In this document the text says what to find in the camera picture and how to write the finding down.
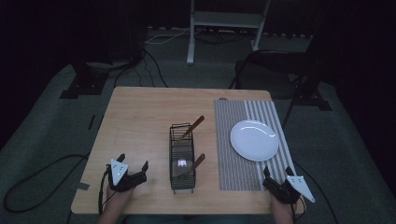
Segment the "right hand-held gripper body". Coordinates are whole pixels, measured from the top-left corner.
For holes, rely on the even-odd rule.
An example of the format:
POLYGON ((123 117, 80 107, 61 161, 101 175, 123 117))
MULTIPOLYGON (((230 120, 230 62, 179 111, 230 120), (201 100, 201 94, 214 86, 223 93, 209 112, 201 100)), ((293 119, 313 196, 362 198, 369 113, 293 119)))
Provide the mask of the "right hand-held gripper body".
POLYGON ((265 177, 263 186, 285 204, 297 203, 301 196, 314 203, 316 201, 303 176, 288 175, 282 184, 278 184, 271 176, 265 177))

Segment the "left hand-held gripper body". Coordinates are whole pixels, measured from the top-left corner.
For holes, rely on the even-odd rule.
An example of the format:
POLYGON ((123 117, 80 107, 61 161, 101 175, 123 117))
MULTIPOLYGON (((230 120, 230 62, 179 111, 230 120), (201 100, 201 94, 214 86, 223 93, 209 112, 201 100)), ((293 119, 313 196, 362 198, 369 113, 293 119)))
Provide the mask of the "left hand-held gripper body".
POLYGON ((146 173, 142 171, 135 174, 128 174, 129 166, 117 160, 111 160, 109 164, 108 182, 112 190, 124 192, 135 188, 147 181, 146 173))

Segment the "person's right hand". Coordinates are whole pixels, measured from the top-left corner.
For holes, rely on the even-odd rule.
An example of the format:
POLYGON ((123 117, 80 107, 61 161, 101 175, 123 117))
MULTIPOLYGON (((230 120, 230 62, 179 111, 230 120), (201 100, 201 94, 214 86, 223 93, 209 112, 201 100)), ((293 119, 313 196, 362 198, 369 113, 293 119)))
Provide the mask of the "person's right hand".
POLYGON ((291 206, 282 203, 272 193, 270 193, 271 209, 274 217, 293 217, 291 206))

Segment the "person's left hand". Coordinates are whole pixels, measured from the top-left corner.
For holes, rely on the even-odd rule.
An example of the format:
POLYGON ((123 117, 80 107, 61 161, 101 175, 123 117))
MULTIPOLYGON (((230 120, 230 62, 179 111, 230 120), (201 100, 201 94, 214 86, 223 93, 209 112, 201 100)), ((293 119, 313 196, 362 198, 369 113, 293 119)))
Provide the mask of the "person's left hand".
POLYGON ((105 211, 113 214, 120 214, 124 208, 131 201, 133 196, 134 188, 124 192, 116 192, 111 188, 106 189, 106 206, 105 211))

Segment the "grey striped placemat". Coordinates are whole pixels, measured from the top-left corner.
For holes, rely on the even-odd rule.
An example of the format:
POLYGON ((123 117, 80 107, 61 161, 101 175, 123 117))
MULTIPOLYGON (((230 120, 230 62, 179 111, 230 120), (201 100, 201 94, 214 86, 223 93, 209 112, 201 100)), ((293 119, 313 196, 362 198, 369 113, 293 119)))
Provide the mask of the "grey striped placemat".
POLYGON ((215 100, 215 123, 219 162, 220 190, 264 190, 263 170, 269 169, 270 176, 279 184, 286 180, 286 169, 295 168, 289 146, 270 101, 215 100), (270 127, 279 140, 275 156, 267 161, 250 161, 243 158, 232 146, 232 127, 242 120, 257 120, 270 127))

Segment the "white plate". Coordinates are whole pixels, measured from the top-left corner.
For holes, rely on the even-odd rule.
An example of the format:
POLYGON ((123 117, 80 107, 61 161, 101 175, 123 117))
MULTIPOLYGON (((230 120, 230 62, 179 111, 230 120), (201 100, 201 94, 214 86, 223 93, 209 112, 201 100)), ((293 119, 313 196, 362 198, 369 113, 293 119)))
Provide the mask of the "white plate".
POLYGON ((266 124, 252 119, 236 123, 230 133, 233 149, 249 161, 268 161, 278 151, 278 135, 266 124))

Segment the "black stand base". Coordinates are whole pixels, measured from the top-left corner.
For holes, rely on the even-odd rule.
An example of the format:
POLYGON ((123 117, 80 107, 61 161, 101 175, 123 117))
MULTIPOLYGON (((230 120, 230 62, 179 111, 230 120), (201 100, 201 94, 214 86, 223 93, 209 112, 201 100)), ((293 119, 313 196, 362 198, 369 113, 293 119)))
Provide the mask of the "black stand base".
POLYGON ((80 95, 100 95, 102 93, 108 73, 94 72, 84 62, 73 62, 71 65, 76 75, 68 89, 61 93, 61 99, 77 99, 80 95))

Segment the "black chair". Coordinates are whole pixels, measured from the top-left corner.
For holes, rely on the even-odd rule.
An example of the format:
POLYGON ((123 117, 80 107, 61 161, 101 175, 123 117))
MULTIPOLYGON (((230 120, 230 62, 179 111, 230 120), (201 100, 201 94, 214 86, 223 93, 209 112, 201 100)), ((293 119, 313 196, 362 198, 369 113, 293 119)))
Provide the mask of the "black chair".
POLYGON ((264 90, 273 99, 291 99, 290 105, 331 109, 318 91, 327 65, 311 53, 260 49, 238 61, 234 71, 230 89, 264 90))

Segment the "white metal stand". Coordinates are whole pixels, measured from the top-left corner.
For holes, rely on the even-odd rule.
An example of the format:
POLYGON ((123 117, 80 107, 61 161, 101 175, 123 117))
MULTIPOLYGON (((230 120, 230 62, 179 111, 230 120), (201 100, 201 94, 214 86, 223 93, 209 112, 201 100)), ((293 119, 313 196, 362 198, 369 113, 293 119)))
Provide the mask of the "white metal stand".
POLYGON ((251 41, 251 48, 252 50, 258 50, 271 2, 272 0, 264 1, 264 7, 261 14, 248 14, 216 11, 198 11, 195 9, 195 0, 191 0, 190 39, 187 53, 187 65, 194 64, 196 26, 255 29, 256 36, 251 41))

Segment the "wooden-handled utensil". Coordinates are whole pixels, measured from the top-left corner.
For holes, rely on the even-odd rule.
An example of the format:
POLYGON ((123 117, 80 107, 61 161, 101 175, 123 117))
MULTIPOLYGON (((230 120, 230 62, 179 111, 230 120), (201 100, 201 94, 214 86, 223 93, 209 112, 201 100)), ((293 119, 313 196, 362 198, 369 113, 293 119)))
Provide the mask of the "wooden-handled utensil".
POLYGON ((182 177, 182 176, 186 176, 189 175, 190 173, 193 173, 195 171, 195 169, 205 160, 205 153, 202 153, 198 159, 193 163, 193 165, 191 166, 191 168, 189 170, 187 170, 186 172, 177 175, 176 177, 182 177))
POLYGON ((189 128, 186 132, 184 132, 178 139, 177 141, 180 142, 184 140, 190 133, 197 127, 199 126, 203 121, 205 120, 205 116, 200 116, 189 128))

